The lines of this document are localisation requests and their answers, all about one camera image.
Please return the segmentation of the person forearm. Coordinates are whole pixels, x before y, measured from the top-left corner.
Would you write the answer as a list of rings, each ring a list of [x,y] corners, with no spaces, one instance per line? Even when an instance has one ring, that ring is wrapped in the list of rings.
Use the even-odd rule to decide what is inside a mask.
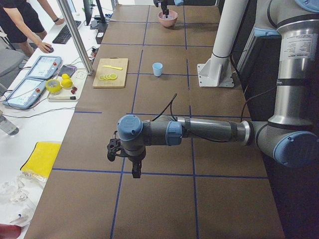
[[[38,48],[40,47],[42,41],[37,37],[31,29],[25,24],[21,15],[17,17],[15,21],[17,28],[28,38],[30,39]]]

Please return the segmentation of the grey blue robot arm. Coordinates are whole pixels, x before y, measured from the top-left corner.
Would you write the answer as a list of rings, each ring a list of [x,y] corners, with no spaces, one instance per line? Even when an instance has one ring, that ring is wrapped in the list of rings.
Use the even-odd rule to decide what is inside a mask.
[[[316,0],[260,0],[254,25],[257,37],[280,37],[279,72],[274,114],[267,121],[217,121],[160,114],[153,120],[135,115],[119,119],[107,157],[128,158],[134,178],[140,178],[146,147],[179,145],[183,138],[255,145],[278,163],[306,166],[319,156],[319,138],[307,117],[311,72],[319,39]]]
[[[156,7],[161,7],[163,15],[167,18],[169,15],[168,5],[181,6],[184,4],[183,0],[153,0]]]

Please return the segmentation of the person right hand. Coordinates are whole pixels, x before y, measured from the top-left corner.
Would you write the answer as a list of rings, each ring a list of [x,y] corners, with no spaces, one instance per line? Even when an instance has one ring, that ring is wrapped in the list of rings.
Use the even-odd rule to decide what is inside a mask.
[[[50,44],[45,43],[45,42],[40,42],[40,43],[37,43],[36,45],[43,53],[47,53],[46,52],[47,46],[51,47]]]

